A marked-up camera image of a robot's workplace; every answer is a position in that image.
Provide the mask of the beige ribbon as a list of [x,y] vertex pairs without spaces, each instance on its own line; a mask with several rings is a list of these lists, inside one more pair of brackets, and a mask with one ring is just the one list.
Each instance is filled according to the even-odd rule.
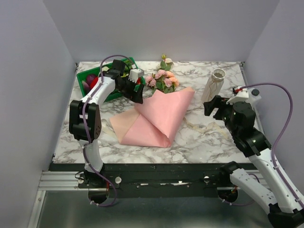
[[[216,123],[216,122],[211,122],[207,126],[203,126],[202,128],[199,127],[198,125],[194,125],[191,122],[189,122],[185,117],[183,118],[183,121],[185,122],[186,126],[190,129],[193,129],[201,134],[206,134],[211,131],[217,131],[220,133],[225,139],[228,139],[228,134]],[[102,123],[102,131],[111,136],[112,138],[115,138],[118,140],[116,133],[114,132],[113,128],[111,125],[108,123],[106,119],[101,119]]]

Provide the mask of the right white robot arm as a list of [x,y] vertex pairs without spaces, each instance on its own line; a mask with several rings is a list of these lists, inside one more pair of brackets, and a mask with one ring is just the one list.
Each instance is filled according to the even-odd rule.
[[204,103],[204,114],[211,115],[217,109],[214,119],[222,120],[229,130],[236,147],[258,169],[268,187],[253,179],[239,164],[232,161],[221,167],[218,180],[224,186],[240,187],[267,214],[275,228],[296,228],[304,223],[303,195],[290,183],[275,156],[271,144],[254,127],[256,113],[245,101],[229,104],[227,98],[219,95]]

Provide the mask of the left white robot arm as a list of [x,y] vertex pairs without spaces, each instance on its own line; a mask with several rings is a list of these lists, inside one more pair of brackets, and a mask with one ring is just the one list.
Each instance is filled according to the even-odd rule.
[[91,172],[89,182],[96,188],[105,183],[101,173],[103,161],[98,147],[98,138],[102,131],[100,106],[115,90],[134,103],[143,103],[144,85],[137,84],[144,71],[127,58],[129,65],[114,59],[107,70],[100,64],[97,82],[81,100],[73,100],[69,107],[69,132],[83,149],[85,170]]

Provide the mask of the pink flower bouquet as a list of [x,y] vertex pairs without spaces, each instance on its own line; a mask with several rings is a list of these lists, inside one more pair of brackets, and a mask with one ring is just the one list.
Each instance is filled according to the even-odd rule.
[[172,59],[162,54],[161,61],[156,67],[157,72],[145,77],[145,84],[151,89],[152,94],[156,91],[161,91],[165,94],[172,93],[179,87],[179,80],[171,72],[172,67]]

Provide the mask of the pink wrapping paper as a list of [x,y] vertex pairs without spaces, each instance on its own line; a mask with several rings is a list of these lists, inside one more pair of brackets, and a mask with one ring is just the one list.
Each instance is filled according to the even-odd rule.
[[165,94],[156,91],[142,104],[110,118],[120,144],[171,147],[195,91],[187,87]]

